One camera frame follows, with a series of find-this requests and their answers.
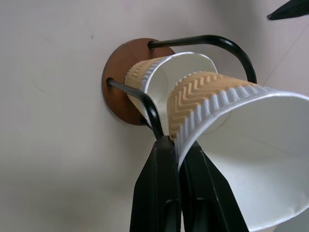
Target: curved metal bar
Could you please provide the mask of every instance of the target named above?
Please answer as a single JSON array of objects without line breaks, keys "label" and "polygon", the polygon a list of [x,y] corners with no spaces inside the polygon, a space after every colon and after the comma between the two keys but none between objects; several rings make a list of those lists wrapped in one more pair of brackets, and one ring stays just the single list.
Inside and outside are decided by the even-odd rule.
[{"label": "curved metal bar", "polygon": [[171,47],[171,46],[185,46],[194,44],[210,44],[229,51],[234,56],[236,56],[241,62],[246,75],[247,80],[252,83],[256,83],[256,74],[254,67],[247,56],[247,54],[233,41],[217,36],[217,35],[201,35],[195,37],[188,37],[176,40],[165,40],[165,41],[150,41],[148,43],[149,49],[154,49],[158,47]]},{"label": "curved metal bar", "polygon": [[111,77],[106,79],[106,83],[109,86],[121,89],[123,92],[138,98],[144,105],[150,123],[151,123],[151,127],[152,130],[154,132],[155,138],[159,139],[162,136],[164,136],[163,131],[162,131],[162,127],[161,127],[161,121],[160,121],[160,117],[159,114],[156,110],[155,104],[154,102],[151,100],[151,98],[144,92],[140,91],[139,89],[136,88],[132,88],[130,86],[126,86],[124,84],[121,84],[117,81],[115,81],[114,79],[112,79]]}]

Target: black object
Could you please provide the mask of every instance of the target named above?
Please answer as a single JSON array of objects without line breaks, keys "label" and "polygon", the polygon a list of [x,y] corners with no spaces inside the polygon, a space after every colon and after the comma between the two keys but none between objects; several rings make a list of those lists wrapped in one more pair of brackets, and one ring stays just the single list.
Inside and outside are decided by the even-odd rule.
[{"label": "black object", "polygon": [[246,72],[248,81],[256,84],[255,70],[249,57],[236,43],[227,38],[217,35],[201,35],[176,40],[149,42],[148,48],[153,49],[157,47],[173,47],[173,46],[185,46],[194,44],[210,44],[223,48],[226,51],[232,53],[241,62]]},{"label": "black object", "polygon": [[[242,63],[248,81],[256,75],[246,53],[232,41],[205,35],[163,42],[150,42],[154,49],[164,46],[212,44],[234,54]],[[163,135],[155,104],[138,89],[106,80],[111,87],[138,98],[147,110],[157,141],[135,184],[130,232],[180,232],[181,210],[186,232],[248,232],[233,192],[220,171],[195,142],[180,172],[173,141]]]},{"label": "black object", "polygon": [[267,15],[269,20],[295,18],[309,15],[309,0],[290,0],[273,13]]}]

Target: round wooden base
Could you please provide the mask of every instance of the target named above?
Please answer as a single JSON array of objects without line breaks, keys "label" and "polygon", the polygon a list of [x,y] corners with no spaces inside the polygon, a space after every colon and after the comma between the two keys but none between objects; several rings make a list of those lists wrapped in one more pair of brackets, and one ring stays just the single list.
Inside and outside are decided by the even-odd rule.
[{"label": "round wooden base", "polygon": [[174,54],[169,47],[148,49],[147,44],[149,41],[157,40],[136,39],[118,47],[108,59],[102,75],[102,92],[107,105],[117,117],[133,125],[143,125],[140,123],[140,119],[143,118],[142,114],[130,101],[126,93],[115,87],[108,86],[106,79],[111,77],[115,81],[124,84],[126,74],[134,64],[143,60]]}]

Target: paper cup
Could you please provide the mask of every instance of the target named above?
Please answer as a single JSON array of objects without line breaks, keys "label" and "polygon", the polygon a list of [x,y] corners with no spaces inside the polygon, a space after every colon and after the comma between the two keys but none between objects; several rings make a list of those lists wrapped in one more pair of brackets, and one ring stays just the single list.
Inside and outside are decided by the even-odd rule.
[{"label": "paper cup", "polygon": [[197,140],[228,180],[250,231],[308,208],[308,97],[198,72],[170,93],[168,117],[179,168]]},{"label": "paper cup", "polygon": [[[181,78],[197,71],[217,72],[212,60],[207,56],[182,52],[135,64],[127,73],[125,84],[147,93],[152,98],[160,116],[163,133],[167,135],[169,129],[166,108],[169,93]],[[142,103],[137,98],[128,96],[150,124]]]}]

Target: wooden disc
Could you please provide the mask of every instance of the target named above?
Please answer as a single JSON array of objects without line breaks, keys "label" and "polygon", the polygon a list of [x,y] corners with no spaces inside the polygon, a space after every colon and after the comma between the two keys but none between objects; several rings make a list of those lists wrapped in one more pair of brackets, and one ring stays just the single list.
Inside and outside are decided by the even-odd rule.
[{"label": "wooden disc", "polygon": [[115,87],[106,84],[106,79],[111,77],[115,81],[124,84],[126,74],[136,63],[173,55],[169,47],[148,49],[149,41],[154,39],[136,39],[118,47],[108,59],[102,75],[102,92],[110,109],[124,122],[133,125],[142,125],[140,119],[143,117],[135,105],[130,101],[127,94]]}]

